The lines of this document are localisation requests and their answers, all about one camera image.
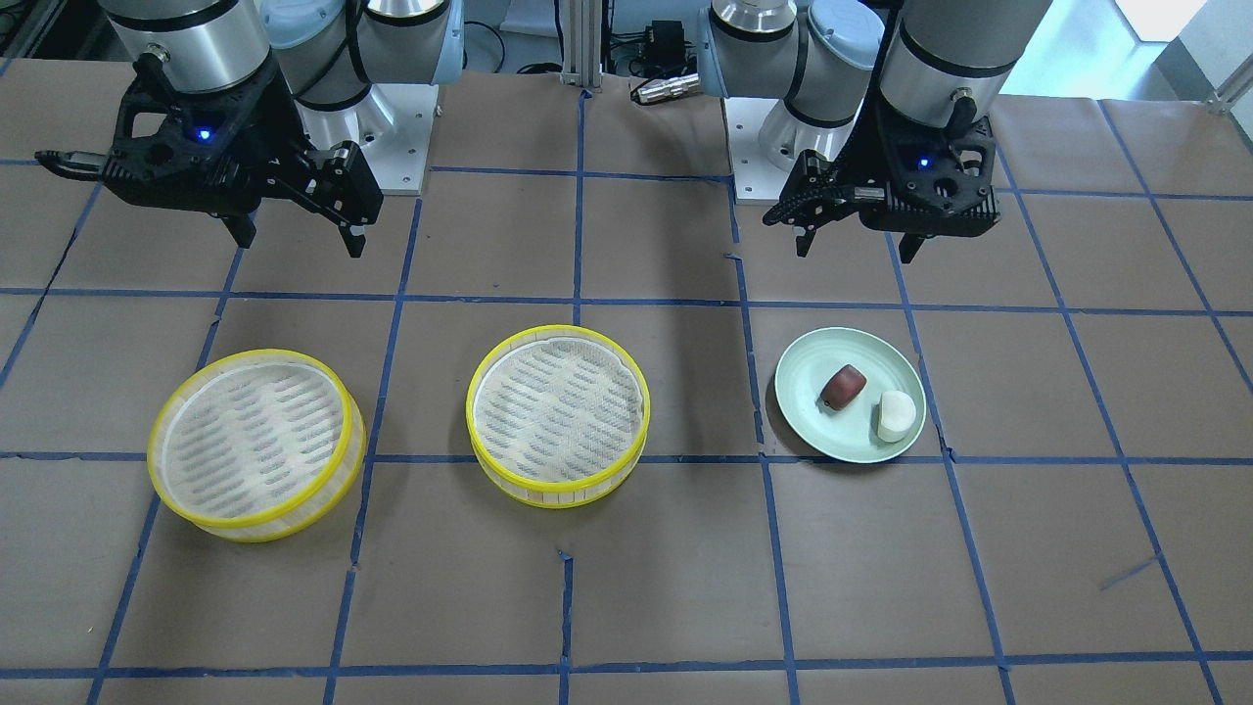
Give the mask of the black gripper plain arm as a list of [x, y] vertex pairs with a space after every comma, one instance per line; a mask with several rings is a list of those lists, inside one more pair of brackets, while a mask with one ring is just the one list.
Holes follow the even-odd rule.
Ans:
[[175, 90], [170, 60], [142, 53], [103, 153], [36, 152], [49, 172], [100, 182], [135, 207], [219, 217], [239, 249], [256, 240], [263, 198], [289, 198], [340, 228], [351, 259], [367, 244], [383, 195], [356, 142], [315, 149], [272, 54], [246, 80], [216, 91]]

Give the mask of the black gripper cabled arm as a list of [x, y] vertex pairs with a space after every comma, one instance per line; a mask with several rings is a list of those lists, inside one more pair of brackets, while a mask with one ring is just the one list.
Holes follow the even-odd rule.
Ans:
[[971, 95], [954, 96], [932, 126], [877, 95], [856, 121], [840, 169], [814, 149], [798, 153], [764, 225], [788, 225], [796, 255], [804, 258], [817, 230], [856, 205], [865, 225], [903, 233], [902, 264], [912, 263], [926, 238], [984, 235], [1001, 218], [991, 184], [997, 139], [976, 109]]

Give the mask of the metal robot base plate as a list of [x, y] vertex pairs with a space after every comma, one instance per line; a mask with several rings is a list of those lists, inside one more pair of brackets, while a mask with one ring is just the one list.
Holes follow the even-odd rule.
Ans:
[[793, 116], [781, 99], [733, 96], [723, 106], [736, 197], [744, 205], [777, 204], [797, 157], [812, 149], [834, 160], [856, 121], [817, 126]]
[[308, 105], [294, 100], [296, 119], [284, 125], [297, 142], [321, 152], [353, 142], [383, 195], [421, 195], [439, 114], [437, 85], [366, 85], [325, 76], [315, 91], [321, 99]]

